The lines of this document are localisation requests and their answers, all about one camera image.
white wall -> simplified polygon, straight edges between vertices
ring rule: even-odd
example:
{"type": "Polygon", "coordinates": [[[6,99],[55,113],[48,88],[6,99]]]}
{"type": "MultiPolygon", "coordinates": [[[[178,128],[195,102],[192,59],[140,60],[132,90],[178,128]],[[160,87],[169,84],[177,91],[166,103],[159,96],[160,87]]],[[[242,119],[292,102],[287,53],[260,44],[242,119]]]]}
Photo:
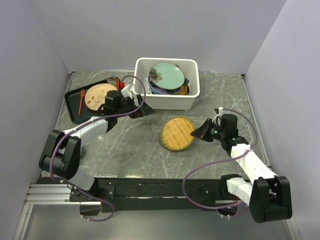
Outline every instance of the white wall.
{"type": "Polygon", "coordinates": [[[291,182],[303,239],[319,239],[320,2],[287,0],[245,83],[271,165],[291,182]]]}
{"type": "Polygon", "coordinates": [[[29,0],[69,71],[191,58],[246,73],[286,0],[29,0]]]}
{"type": "Polygon", "coordinates": [[[68,73],[27,0],[0,3],[0,239],[13,238],[68,73]]]}

gray marble tabletop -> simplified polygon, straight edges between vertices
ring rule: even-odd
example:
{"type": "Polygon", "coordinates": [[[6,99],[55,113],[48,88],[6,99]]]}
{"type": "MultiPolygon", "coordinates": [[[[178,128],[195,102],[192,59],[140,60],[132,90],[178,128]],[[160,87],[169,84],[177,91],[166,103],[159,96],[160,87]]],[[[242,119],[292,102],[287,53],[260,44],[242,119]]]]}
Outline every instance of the gray marble tabletop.
{"type": "MultiPolygon", "coordinates": [[[[132,71],[76,71],[70,76],[69,90],[98,82],[110,76],[122,79],[132,71]]],[[[159,144],[163,124],[173,116],[186,116],[200,127],[206,118],[215,115],[215,108],[223,106],[242,112],[253,121],[253,114],[240,74],[200,72],[200,95],[192,108],[184,110],[156,110],[155,114],[131,119],[122,117],[108,133],[92,139],[83,147],[80,166],[95,177],[118,178],[183,178],[190,170],[204,163],[227,158],[218,141],[211,143],[194,139],[184,151],[170,152],[159,144]]],[[[66,105],[57,123],[58,130],[75,127],[66,105]]],[[[247,122],[238,118],[239,134],[253,141],[252,130],[247,122]]],[[[255,153],[264,161],[258,144],[255,153]]],[[[190,176],[198,179],[219,179],[222,175],[240,174],[246,177],[236,162],[213,164],[190,176]]]]}

orange fork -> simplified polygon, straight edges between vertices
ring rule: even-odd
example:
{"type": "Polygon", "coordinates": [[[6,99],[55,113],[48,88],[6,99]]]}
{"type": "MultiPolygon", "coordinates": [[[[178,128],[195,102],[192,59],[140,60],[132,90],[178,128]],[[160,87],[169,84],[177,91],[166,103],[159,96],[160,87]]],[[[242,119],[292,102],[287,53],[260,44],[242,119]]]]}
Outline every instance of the orange fork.
{"type": "Polygon", "coordinates": [[[84,90],[84,89],[81,89],[81,99],[80,99],[78,116],[80,116],[80,113],[81,113],[82,102],[83,102],[83,100],[84,100],[84,96],[85,96],[85,90],[84,90]]]}

white plastic container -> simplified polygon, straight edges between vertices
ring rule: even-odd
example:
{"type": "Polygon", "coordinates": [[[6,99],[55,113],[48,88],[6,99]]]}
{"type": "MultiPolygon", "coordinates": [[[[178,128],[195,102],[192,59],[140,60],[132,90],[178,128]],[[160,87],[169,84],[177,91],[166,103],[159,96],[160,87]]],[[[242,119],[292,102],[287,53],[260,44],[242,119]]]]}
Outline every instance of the white plastic container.
{"type": "MultiPolygon", "coordinates": [[[[153,109],[189,110],[194,103],[195,98],[200,94],[198,65],[196,61],[191,59],[142,57],[139,58],[135,63],[134,75],[143,81],[143,85],[147,93],[145,102],[153,109]],[[189,80],[189,95],[149,94],[149,70],[153,65],[160,63],[168,63],[179,66],[184,74],[184,77],[189,80]]],[[[143,88],[135,78],[133,79],[133,84],[133,92],[143,96],[143,88]]]]}

green plate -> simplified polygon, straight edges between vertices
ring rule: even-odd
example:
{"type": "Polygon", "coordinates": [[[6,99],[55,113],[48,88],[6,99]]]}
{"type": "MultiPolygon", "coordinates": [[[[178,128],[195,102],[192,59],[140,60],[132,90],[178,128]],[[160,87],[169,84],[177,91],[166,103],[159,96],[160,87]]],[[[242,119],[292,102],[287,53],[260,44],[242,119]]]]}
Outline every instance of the green plate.
{"type": "Polygon", "coordinates": [[[151,81],[162,89],[180,88],[185,82],[184,73],[179,67],[170,63],[158,63],[149,70],[151,81]]]}

